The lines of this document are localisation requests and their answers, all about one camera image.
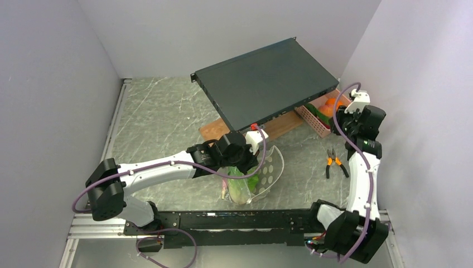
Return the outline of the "green fake lettuce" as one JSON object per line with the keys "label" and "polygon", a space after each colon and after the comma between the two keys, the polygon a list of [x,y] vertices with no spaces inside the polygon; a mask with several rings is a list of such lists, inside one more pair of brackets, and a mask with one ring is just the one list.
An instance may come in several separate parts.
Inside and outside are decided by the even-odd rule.
{"label": "green fake lettuce", "polygon": [[226,179],[224,197],[234,204],[247,204],[256,194],[258,174],[245,179]]}

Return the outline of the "red orange fake peach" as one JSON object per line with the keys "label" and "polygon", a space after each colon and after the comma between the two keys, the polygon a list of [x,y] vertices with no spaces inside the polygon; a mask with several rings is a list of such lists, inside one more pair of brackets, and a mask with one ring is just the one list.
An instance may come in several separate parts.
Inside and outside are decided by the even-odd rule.
{"label": "red orange fake peach", "polygon": [[334,106],[324,104],[324,105],[319,106],[317,110],[320,112],[321,115],[327,118],[331,118],[334,113]]}

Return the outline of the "clear zip top bag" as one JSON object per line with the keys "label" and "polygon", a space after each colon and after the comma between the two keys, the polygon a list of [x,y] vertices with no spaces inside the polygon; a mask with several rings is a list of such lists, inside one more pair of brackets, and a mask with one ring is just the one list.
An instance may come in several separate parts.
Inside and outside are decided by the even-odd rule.
{"label": "clear zip top bag", "polygon": [[[255,196],[247,203],[253,203],[257,200],[265,198],[271,190],[271,187],[278,181],[283,174],[285,162],[279,148],[273,145],[267,152],[263,166],[256,174],[259,176],[259,182],[256,186]],[[221,191],[221,199],[228,201],[225,195],[226,178],[222,180],[223,186]]]}

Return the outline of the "orange fake fruit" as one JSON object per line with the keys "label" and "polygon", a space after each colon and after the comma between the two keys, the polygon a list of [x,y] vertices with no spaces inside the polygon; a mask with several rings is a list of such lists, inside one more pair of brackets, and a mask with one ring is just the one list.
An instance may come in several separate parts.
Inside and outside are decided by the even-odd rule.
{"label": "orange fake fruit", "polygon": [[336,101],[335,98],[329,98],[329,99],[325,102],[325,105],[326,105],[326,106],[329,106],[329,107],[335,107],[336,109],[338,109],[341,105],[343,105],[343,102],[341,102],[341,101]]}

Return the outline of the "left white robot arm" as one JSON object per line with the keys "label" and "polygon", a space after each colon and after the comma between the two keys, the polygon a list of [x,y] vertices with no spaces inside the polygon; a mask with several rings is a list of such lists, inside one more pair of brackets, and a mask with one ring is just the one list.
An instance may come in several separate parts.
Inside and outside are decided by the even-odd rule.
{"label": "left white robot arm", "polygon": [[255,173],[252,168],[260,169],[258,157],[265,156],[267,140],[264,130],[231,131],[161,159],[134,164],[105,159],[85,183],[92,218],[125,219],[145,234],[154,234],[161,224],[157,206],[135,198],[135,192],[169,181],[220,175],[219,169],[227,167],[237,168],[246,179]]}

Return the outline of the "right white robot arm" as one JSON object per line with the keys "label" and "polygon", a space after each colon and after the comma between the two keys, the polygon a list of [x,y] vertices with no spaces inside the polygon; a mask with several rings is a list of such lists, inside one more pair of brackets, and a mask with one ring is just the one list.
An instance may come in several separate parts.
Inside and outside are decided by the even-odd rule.
{"label": "right white robot arm", "polygon": [[385,117],[376,106],[353,112],[340,106],[330,120],[332,132],[346,140],[349,198],[344,209],[326,203],[308,215],[311,230],[325,231],[324,236],[306,240],[312,254],[326,257],[331,251],[340,262],[353,259],[367,264],[388,237],[389,227],[380,220],[377,201],[382,145],[376,138]]}

